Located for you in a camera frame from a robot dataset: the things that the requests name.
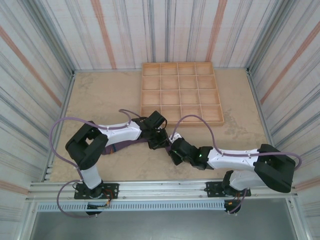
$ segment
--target vented metal panel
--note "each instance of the vented metal panel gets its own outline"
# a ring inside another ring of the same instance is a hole
[[[66,212],[96,212],[87,209],[88,202],[63,202],[61,208]],[[225,210],[224,200],[183,200],[183,201],[113,201],[101,211],[170,211],[170,210]],[[43,202],[38,205],[38,212],[59,212],[57,203]]]

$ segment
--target black mounting plate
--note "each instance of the black mounting plate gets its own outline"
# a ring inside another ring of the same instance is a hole
[[[117,199],[119,193],[119,184],[118,183],[107,183],[104,182],[103,188],[112,191],[112,197],[110,196],[110,191],[105,191],[109,199]],[[90,189],[84,183],[77,183],[75,185],[74,199],[92,199],[90,197]],[[107,199],[106,195],[103,193],[99,199]]]
[[[224,192],[224,189],[222,188],[222,181],[208,181],[205,183],[205,189],[208,198],[224,198],[224,197],[230,197],[230,195],[227,195]],[[245,190],[240,191],[240,196],[243,197],[245,194]],[[248,189],[246,191],[246,197],[251,196],[251,191]]]

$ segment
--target gray floor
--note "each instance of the gray floor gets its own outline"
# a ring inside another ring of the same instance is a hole
[[[33,240],[294,240],[284,199],[248,199],[238,216],[224,211],[103,212],[75,219],[60,212],[36,217]]]

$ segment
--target wooden compartment tray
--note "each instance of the wooden compartment tray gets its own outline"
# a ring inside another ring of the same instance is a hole
[[[159,62],[142,66],[141,116],[160,112],[175,125],[183,116],[197,115],[211,126],[224,124],[219,91],[211,62]],[[188,117],[182,126],[200,126]]]

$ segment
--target orange stripe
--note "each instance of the orange stripe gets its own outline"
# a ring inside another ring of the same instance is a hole
[[[310,32],[308,37],[303,41],[301,46],[299,47],[298,51],[296,51],[293,58],[289,61],[289,63],[285,66],[285,68],[281,71],[280,75],[275,79],[273,84],[270,86],[268,91],[265,93],[263,98],[261,99],[261,104],[264,104],[267,97],[270,95],[270,93],[275,89],[275,87],[279,84],[281,79],[286,75],[286,73],[289,71],[289,69],[292,67],[292,65],[295,63],[295,61],[301,56],[301,54],[306,50],[306,48],[310,45],[310,43],[315,39],[317,34],[320,32],[320,21],[318,24],[314,27],[314,29]]]
[[[46,82],[42,79],[36,69],[31,65],[28,59],[23,55],[23,53],[18,49],[6,31],[0,26],[0,35],[2,39],[8,44],[8,46],[12,49],[12,51],[17,55],[20,61],[25,65],[25,67],[29,70],[29,72],[38,80],[44,90],[50,95],[50,97],[61,107],[61,101],[57,98],[53,91],[49,88]]]
[[[213,55],[215,47],[216,47],[221,23],[224,18],[226,5],[227,5],[227,0],[219,0],[219,4],[216,9],[216,13],[214,16],[213,25],[212,25],[212,29],[211,29],[208,50],[207,50],[206,57],[205,57],[206,62],[211,62],[212,55]]]
[[[309,188],[312,188],[312,187],[318,186],[318,185],[320,185],[320,177],[315,177],[315,178],[312,178],[308,181],[304,181],[304,182],[297,184],[295,186],[295,189],[297,191],[301,191],[301,190],[309,189]]]
[[[7,181],[2,181],[2,180],[0,180],[0,189],[4,189],[10,192],[14,192],[17,194],[24,194],[24,195],[28,195],[29,193],[29,190],[24,187],[12,184]]]
[[[100,0],[91,0],[91,5],[93,7],[95,17],[97,18],[99,26],[100,26],[104,46],[105,46],[106,52],[108,53],[111,67],[112,67],[112,69],[117,69],[115,56],[112,51],[111,41],[109,38],[107,27],[105,25],[104,14],[102,12]]]

